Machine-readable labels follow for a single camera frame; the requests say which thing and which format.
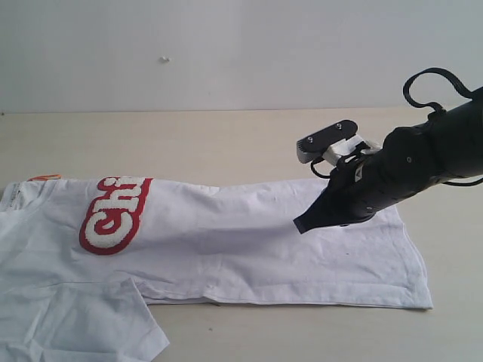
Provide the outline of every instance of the t-shirt sleeve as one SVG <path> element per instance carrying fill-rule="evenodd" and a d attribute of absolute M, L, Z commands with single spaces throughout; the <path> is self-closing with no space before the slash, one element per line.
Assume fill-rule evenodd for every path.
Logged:
<path fill-rule="evenodd" d="M 2 362 L 150 362 L 168 344 L 131 279 L 0 294 Z"/>

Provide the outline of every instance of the table surface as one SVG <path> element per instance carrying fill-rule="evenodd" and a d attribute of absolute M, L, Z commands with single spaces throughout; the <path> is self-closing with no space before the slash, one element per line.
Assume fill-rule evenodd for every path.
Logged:
<path fill-rule="evenodd" d="M 0 188 L 32 176 L 152 176 L 203 185 L 312 177 L 295 142 L 348 118 L 381 142 L 426 111 L 323 109 L 3 115 Z M 171 361 L 480 361 L 483 188 L 436 186 L 398 206 L 426 261 L 434 309 L 156 305 Z"/>

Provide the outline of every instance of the wall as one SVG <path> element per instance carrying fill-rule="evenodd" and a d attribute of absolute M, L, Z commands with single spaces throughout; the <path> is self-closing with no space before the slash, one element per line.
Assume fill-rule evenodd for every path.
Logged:
<path fill-rule="evenodd" d="M 482 13 L 481 0 L 0 0 L 0 110 L 399 106 L 430 66 L 483 85 Z M 416 95 L 460 101 L 436 76 Z"/>

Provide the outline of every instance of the table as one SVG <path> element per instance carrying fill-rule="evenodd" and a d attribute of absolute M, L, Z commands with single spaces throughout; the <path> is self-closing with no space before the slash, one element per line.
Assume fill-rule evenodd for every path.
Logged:
<path fill-rule="evenodd" d="M 64 178 L 153 176 L 224 186 L 312 177 L 295 142 L 341 119 L 366 139 L 425 121 L 426 110 L 313 109 L 0 116 L 0 188 Z M 483 188 L 436 186 L 398 207 L 423 254 L 435 308 L 156 305 L 172 361 L 480 361 Z"/>

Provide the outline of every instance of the orange tag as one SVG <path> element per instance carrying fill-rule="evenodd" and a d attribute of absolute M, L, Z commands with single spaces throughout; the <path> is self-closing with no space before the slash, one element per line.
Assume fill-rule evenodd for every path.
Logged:
<path fill-rule="evenodd" d="M 61 179 L 61 175 L 41 175 L 41 176 L 36 176 L 31 179 L 28 179 L 28 181 L 47 181 L 48 179 Z"/>

